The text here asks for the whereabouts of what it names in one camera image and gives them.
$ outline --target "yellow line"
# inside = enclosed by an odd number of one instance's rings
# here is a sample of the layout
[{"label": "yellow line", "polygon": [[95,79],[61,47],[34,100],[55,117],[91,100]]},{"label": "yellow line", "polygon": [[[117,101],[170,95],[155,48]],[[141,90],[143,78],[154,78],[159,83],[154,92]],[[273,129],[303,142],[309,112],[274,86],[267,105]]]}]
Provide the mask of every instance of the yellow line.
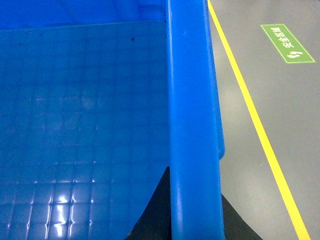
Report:
[{"label": "yellow line", "polygon": [[209,6],[209,11],[211,13],[211,16],[213,18],[213,22],[215,24],[215,27],[219,33],[222,44],[224,46],[226,54],[227,54],[229,61],[231,63],[231,67],[232,67],[233,72],[235,74],[236,80],[240,86],[240,89],[241,89],[242,95],[244,97],[246,106],[247,106],[249,113],[250,113],[250,116],[252,118],[255,130],[256,130],[258,137],[260,139],[260,142],[262,144],[265,156],[269,162],[269,165],[270,165],[272,173],[274,175],[276,184],[278,185],[278,188],[280,190],[284,204],[285,204],[286,209],[287,209],[289,216],[291,218],[295,232],[296,232],[299,240],[311,240],[309,233],[306,229],[306,226],[304,224],[304,221],[302,220],[302,217],[299,213],[299,210],[297,208],[295,200],[291,194],[291,191],[289,189],[289,186],[287,184],[285,176],[280,168],[280,165],[278,163],[276,155],[271,147],[268,136],[267,136],[265,129],[261,123],[260,117],[258,115],[258,112],[256,110],[254,102],[250,96],[250,93],[249,93],[249,90],[246,86],[245,80],[240,72],[238,64],[237,64],[235,57],[231,51],[231,48],[228,44],[226,36],[221,28],[221,25],[219,23],[219,20],[218,20],[217,15],[214,11],[214,8],[212,7],[210,0],[208,0],[208,6]]}]

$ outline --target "black mat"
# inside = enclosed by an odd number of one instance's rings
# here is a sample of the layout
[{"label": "black mat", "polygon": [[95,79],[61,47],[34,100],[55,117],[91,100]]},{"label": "black mat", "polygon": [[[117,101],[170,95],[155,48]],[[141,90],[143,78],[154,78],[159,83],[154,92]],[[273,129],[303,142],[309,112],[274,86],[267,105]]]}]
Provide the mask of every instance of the black mat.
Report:
[{"label": "black mat", "polygon": [[[222,195],[226,240],[262,240]],[[167,167],[150,202],[125,240],[172,240],[170,168]]]}]

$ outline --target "gray floor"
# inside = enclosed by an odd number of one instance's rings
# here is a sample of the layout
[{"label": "gray floor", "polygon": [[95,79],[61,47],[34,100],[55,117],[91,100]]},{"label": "gray floor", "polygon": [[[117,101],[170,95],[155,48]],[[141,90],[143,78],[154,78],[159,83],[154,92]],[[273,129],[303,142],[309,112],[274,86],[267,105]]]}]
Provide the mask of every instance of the gray floor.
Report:
[{"label": "gray floor", "polygon": [[[286,64],[262,24],[285,24],[320,62],[320,1],[211,0],[312,240],[320,240],[320,65]],[[226,154],[222,193],[264,240],[297,234],[211,21]]]}]

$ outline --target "floor marking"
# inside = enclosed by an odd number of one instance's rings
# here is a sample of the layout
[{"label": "floor marking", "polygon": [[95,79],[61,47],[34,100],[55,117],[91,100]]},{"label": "floor marking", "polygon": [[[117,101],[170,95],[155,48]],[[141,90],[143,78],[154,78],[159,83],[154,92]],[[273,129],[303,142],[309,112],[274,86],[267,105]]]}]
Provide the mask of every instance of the floor marking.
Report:
[{"label": "floor marking", "polygon": [[285,176],[280,168],[280,165],[278,163],[276,155],[271,147],[270,141],[269,141],[268,136],[265,132],[265,129],[262,125],[262,122],[261,122],[260,117],[258,115],[257,109],[254,105],[254,102],[250,96],[250,93],[249,93],[249,90],[248,90],[247,85],[245,83],[245,80],[240,72],[240,69],[239,69],[238,64],[236,62],[236,59],[231,51],[231,48],[228,44],[226,36],[221,28],[221,25],[219,23],[219,20],[217,18],[217,15],[214,11],[214,8],[213,8],[210,0],[208,0],[208,7],[209,7],[209,11],[211,13],[211,16],[213,18],[213,22],[215,24],[215,27],[219,33],[220,38],[221,38],[225,52],[226,52],[228,59],[230,61],[230,64],[233,69],[236,80],[239,84],[240,90],[241,90],[242,95],[244,97],[246,106],[249,110],[251,119],[253,121],[255,130],[256,130],[258,137],[260,139],[265,156],[269,162],[269,165],[272,170],[273,176],[275,178],[276,184],[278,185],[282,199],[284,201],[286,209],[287,209],[289,216],[291,218],[295,232],[298,236],[298,239],[299,240],[311,240],[309,233],[306,229],[306,226],[304,224],[304,221],[299,213],[299,210],[298,210],[298,207],[295,203],[295,200],[291,194],[291,191],[289,189],[289,186],[287,184]]},{"label": "floor marking", "polygon": [[264,24],[261,27],[287,64],[316,62],[284,24]]}]

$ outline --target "blue plastic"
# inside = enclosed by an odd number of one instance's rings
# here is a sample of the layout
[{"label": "blue plastic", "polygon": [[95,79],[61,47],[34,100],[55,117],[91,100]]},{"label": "blue plastic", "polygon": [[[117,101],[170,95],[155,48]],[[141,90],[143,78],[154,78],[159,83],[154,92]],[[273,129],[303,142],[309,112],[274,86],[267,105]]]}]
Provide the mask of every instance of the blue plastic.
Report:
[{"label": "blue plastic", "polygon": [[217,85],[212,84],[215,70],[207,4],[206,0],[167,4],[174,240],[225,238],[219,169],[223,139]]},{"label": "blue plastic", "polygon": [[0,29],[0,240],[123,239],[168,165],[173,239],[223,239],[205,0],[4,0]]},{"label": "blue plastic", "polygon": [[163,0],[2,0],[0,29],[165,19]]}]

